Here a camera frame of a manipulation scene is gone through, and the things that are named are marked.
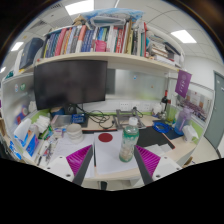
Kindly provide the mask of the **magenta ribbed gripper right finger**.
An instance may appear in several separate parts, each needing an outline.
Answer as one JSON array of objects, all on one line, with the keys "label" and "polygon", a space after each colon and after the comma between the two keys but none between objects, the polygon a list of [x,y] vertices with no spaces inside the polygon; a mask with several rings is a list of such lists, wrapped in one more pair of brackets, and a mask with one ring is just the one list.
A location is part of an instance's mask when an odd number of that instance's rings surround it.
[{"label": "magenta ribbed gripper right finger", "polygon": [[140,146],[134,147],[134,157],[145,185],[181,170],[169,157],[160,157]]}]

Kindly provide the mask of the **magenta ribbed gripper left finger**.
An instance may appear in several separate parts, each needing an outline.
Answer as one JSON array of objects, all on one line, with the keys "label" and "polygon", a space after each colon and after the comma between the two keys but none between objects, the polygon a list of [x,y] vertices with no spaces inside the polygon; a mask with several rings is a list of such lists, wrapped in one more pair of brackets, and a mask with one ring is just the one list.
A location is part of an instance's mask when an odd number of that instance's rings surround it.
[{"label": "magenta ribbed gripper left finger", "polygon": [[58,156],[46,166],[46,170],[81,186],[92,157],[93,146],[89,145],[67,157]]}]

